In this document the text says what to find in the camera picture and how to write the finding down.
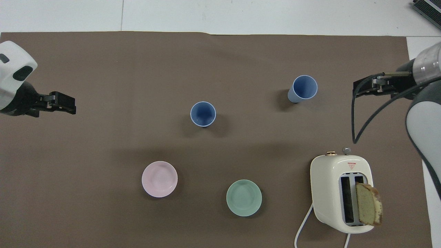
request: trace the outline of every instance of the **pink plate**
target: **pink plate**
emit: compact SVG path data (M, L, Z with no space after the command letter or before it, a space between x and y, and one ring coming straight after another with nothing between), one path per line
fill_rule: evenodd
M146 167L142 173L142 186L151 196L168 196L178 184L178 173L175 168L164 161L156 161Z

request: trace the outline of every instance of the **toaster knob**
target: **toaster knob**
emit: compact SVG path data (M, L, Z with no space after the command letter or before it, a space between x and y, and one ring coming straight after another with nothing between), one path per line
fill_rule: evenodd
M343 147L341 151L344 153L344 155L349 155L351 153L351 149L349 147Z

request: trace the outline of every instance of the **bread crust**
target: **bread crust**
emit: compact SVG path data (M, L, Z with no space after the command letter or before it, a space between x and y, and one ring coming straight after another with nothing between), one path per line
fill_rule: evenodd
M366 188L367 190L369 190L374 198L374 201L377 200L380 204L381 204L381 209L379 209L379 218L378 221L374 221L373 222L373 226L380 226L383 222L383 206L381 203L381 198L380 198L380 193L378 192L378 190L374 187L372 187L370 184L361 184L359 182L355 183L362 185L364 188Z

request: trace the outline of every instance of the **white floor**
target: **white floor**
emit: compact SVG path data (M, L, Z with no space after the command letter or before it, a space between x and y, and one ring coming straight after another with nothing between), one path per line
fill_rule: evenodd
M411 3L412 0L0 0L0 32L392 35L407 37L409 58L413 59L441 41L441 30L412 10ZM432 243L441 248L441 202L423 168Z

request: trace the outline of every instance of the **toaster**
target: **toaster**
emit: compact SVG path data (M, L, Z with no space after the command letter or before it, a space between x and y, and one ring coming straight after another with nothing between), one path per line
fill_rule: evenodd
M343 233L365 233L374 228L359 220L355 184L374 186L364 158L329 151L314 158L310 176L312 204L319 221Z

